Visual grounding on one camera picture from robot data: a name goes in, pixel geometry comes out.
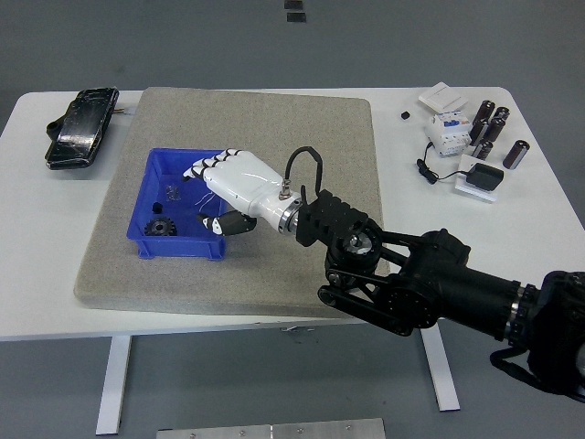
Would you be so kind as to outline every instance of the blue plastic bin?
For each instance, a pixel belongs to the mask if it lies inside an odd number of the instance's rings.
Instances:
[[[218,216],[225,213],[226,202],[213,194],[199,179],[183,181],[183,173],[201,158],[210,158],[219,150],[155,148],[146,160],[144,178],[126,236],[138,246],[138,256],[191,256],[221,260],[226,243],[223,237],[203,227],[197,213]],[[162,212],[153,212],[153,204]],[[167,217],[176,226],[176,236],[147,236],[149,221]]]

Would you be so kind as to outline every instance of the cracked phone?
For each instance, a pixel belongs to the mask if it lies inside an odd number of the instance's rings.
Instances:
[[[80,91],[67,112],[47,125],[52,141],[45,154],[49,169],[77,169],[93,163],[119,94],[115,87]]]

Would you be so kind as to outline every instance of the white robotic hand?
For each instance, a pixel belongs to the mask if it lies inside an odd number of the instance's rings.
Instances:
[[[183,173],[184,180],[200,178],[207,187],[225,199],[236,211],[213,218],[198,215],[203,225],[218,235],[252,230],[256,218],[264,218],[280,233],[293,232],[293,218],[301,196],[271,167],[250,151],[227,149],[218,155],[196,161]]]

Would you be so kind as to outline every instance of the power adapter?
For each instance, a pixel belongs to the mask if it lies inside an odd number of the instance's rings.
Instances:
[[[504,171],[484,165],[483,163],[476,163],[467,172],[465,181],[470,185],[474,185],[483,190],[491,192],[504,180]]]

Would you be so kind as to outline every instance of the black cylinder capacitor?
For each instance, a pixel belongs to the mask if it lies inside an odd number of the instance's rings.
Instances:
[[[469,133],[469,136],[472,139],[470,143],[471,146],[476,146],[477,143],[484,138],[487,127],[487,119],[480,119],[477,121],[477,123],[473,126],[472,131]]]
[[[494,111],[494,108],[495,104],[493,102],[483,101],[479,107],[479,110],[477,111],[477,114],[473,118],[473,125],[475,125],[477,121],[480,121],[482,119],[489,119],[490,116],[492,115],[492,112]]]
[[[490,142],[495,142],[497,136],[502,133],[502,130],[505,127],[505,120],[500,119],[499,117],[493,117],[490,121],[489,126],[487,127],[487,131],[485,132],[484,139],[489,140]]]
[[[497,107],[495,109],[494,118],[504,119],[507,121],[508,117],[510,117],[510,110],[508,110],[506,107]]]
[[[485,160],[488,154],[490,154],[490,151],[492,151],[493,147],[494,144],[492,144],[492,142],[483,139],[480,141],[479,144],[477,144],[477,146],[473,150],[472,157],[479,158],[480,160]]]
[[[504,159],[504,167],[507,169],[516,169],[520,160],[527,154],[530,145],[524,140],[516,140],[514,146]]]

